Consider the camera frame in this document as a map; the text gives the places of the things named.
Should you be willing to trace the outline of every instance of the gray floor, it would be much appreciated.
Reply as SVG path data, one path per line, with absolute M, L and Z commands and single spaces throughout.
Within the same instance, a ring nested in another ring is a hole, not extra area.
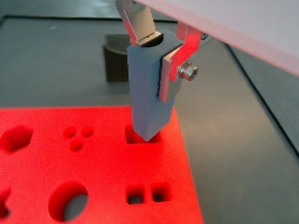
M 240 50 L 230 50 L 299 152 L 299 77 Z
M 172 24 L 158 24 L 173 29 Z M 0 26 L 0 107 L 129 104 L 105 83 L 101 46 L 118 22 L 7 18 Z M 222 43 L 193 57 L 176 98 L 205 224 L 296 224 L 299 163 Z

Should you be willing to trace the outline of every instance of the red foam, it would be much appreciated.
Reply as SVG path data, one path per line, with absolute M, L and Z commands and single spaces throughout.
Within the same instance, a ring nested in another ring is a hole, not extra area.
M 129 107 L 0 109 L 0 121 L 1 223 L 61 223 L 80 193 L 73 224 L 202 223 L 174 112 L 149 143 Z

